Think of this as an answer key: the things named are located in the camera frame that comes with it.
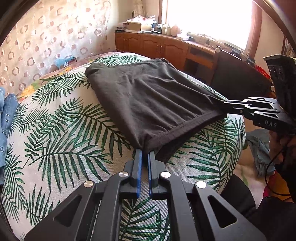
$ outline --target bed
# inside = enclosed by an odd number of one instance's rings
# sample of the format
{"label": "bed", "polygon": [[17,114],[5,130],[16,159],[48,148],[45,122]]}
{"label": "bed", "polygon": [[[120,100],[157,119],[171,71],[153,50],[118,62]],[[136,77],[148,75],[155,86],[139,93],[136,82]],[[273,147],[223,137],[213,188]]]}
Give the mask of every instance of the bed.
{"label": "bed", "polygon": [[[29,97],[21,95],[25,99],[9,133],[1,192],[7,219],[20,240],[85,180],[107,180],[133,158],[133,147],[98,102],[84,72],[92,62],[119,65],[147,59],[112,52],[44,76],[31,85]],[[166,168],[184,181],[203,180],[221,192],[244,142],[243,118],[228,115],[187,140]],[[123,202],[120,240],[171,240],[166,202],[149,199],[145,168],[140,198]]]}

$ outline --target blue jeans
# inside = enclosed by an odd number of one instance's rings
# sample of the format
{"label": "blue jeans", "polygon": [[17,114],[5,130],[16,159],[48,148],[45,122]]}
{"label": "blue jeans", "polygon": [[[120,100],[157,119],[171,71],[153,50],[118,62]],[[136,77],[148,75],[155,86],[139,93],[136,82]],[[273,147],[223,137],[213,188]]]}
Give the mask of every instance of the blue jeans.
{"label": "blue jeans", "polygon": [[5,152],[8,133],[18,106],[15,94],[9,94],[5,99],[5,90],[0,87],[0,185],[4,184]]}

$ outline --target gray-blue cloth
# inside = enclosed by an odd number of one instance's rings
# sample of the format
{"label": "gray-blue cloth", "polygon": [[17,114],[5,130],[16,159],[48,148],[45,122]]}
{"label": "gray-blue cloth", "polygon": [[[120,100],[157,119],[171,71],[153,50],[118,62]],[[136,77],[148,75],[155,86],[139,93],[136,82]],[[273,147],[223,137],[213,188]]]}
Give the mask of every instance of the gray-blue cloth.
{"label": "gray-blue cloth", "polygon": [[0,186],[4,184],[5,152],[8,133],[18,106],[17,97],[14,94],[9,94],[5,99],[4,96],[5,90],[0,87]]}
{"label": "gray-blue cloth", "polygon": [[[258,170],[258,177],[264,177],[267,165],[269,164],[269,135],[266,129],[256,129],[246,133],[248,145],[251,148],[255,165]],[[268,170],[267,175],[271,175],[275,171],[274,164],[272,163]]]}

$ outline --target cabinet door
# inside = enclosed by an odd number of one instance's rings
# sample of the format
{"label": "cabinet door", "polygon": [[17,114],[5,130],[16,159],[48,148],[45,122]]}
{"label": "cabinet door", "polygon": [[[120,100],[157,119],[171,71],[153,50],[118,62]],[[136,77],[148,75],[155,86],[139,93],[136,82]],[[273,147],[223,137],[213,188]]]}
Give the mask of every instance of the cabinet door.
{"label": "cabinet door", "polygon": [[163,39],[161,42],[161,57],[181,71],[184,69],[187,50],[187,44],[176,39]]}
{"label": "cabinet door", "polygon": [[143,35],[141,44],[141,55],[148,58],[160,58],[160,38]]}
{"label": "cabinet door", "polygon": [[131,53],[137,53],[137,54],[141,54],[140,52],[140,34],[132,34],[132,33],[128,33],[126,34],[125,37],[125,52],[131,52]]}
{"label": "cabinet door", "polygon": [[115,46],[116,50],[119,52],[125,51],[125,34],[124,33],[115,33]]}

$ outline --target bright window light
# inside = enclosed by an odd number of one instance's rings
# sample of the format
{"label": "bright window light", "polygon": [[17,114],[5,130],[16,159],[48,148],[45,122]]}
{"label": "bright window light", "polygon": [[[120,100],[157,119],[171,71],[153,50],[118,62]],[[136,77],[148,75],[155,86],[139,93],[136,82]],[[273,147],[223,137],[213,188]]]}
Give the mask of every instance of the bright window light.
{"label": "bright window light", "polygon": [[246,49],[252,0],[169,0],[169,25]]}

